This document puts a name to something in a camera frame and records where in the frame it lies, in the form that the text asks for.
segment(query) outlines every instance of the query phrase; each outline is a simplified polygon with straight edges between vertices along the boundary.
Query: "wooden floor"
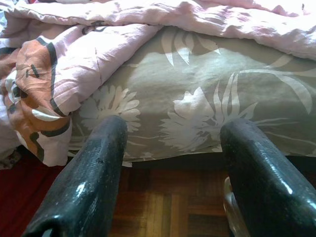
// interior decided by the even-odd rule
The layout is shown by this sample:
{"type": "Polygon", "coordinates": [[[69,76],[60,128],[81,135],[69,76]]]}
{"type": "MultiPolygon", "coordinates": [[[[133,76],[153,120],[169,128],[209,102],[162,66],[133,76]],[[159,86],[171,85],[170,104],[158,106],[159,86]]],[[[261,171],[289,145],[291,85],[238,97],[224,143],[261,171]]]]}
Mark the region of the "wooden floor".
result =
{"type": "Polygon", "coordinates": [[[228,237],[225,172],[122,171],[110,237],[228,237]]]}

